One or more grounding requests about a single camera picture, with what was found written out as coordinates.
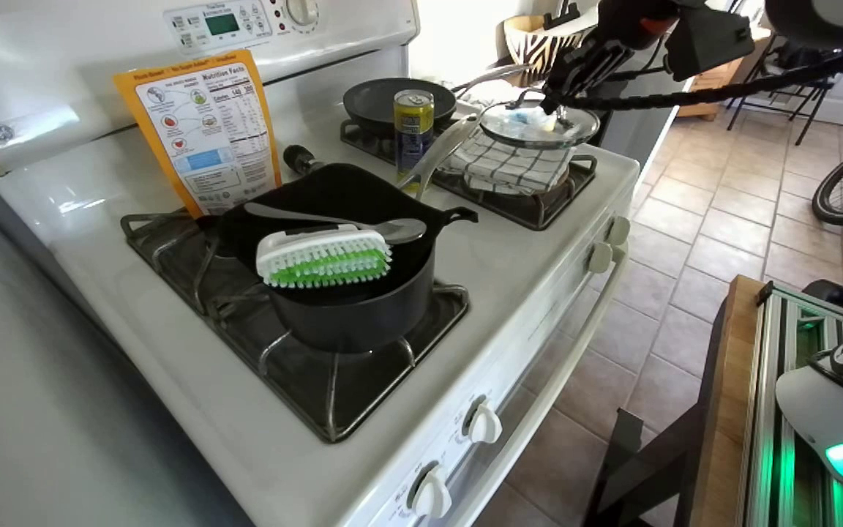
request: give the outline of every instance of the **stovetop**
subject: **stovetop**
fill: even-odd
[[[278,319],[269,291],[215,230],[184,211],[124,217],[130,246],[230,344],[325,443],[344,443],[465,316],[468,297],[438,284],[421,323],[372,353],[320,353]]]
[[[380,130],[364,130],[359,120],[341,123],[341,142],[353,143],[386,164],[397,164],[397,136]],[[571,173],[552,190],[528,195],[528,197],[508,197],[508,195],[487,195],[465,184],[465,178],[433,173],[433,184],[464,197],[468,202],[484,205],[524,230],[546,233],[569,205],[594,181],[597,159],[578,157]]]

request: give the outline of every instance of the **dish brush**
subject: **dish brush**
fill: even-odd
[[[332,233],[277,233],[259,243],[255,269],[278,291],[320,291],[379,281],[391,274],[394,249],[372,233],[341,227]]]

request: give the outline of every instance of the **pot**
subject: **pot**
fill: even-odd
[[[433,291],[433,249],[439,233],[458,221],[477,221],[468,209],[427,209],[354,164],[325,164],[255,202],[350,217],[359,224],[419,217],[427,227],[421,240],[394,246],[394,269],[380,281],[325,291],[269,291],[281,323],[297,339],[320,353],[344,356],[364,356],[397,344],[419,325]],[[318,224],[265,221],[252,217],[247,209],[236,209],[221,221],[221,240],[255,274],[259,240],[274,233],[304,230],[318,230]]]
[[[398,92],[427,92],[433,94],[433,126],[443,130],[451,123],[458,110],[454,94],[445,86],[426,79],[372,79],[350,88],[344,94],[344,110],[364,126],[375,133],[397,133],[394,126],[394,96]]]

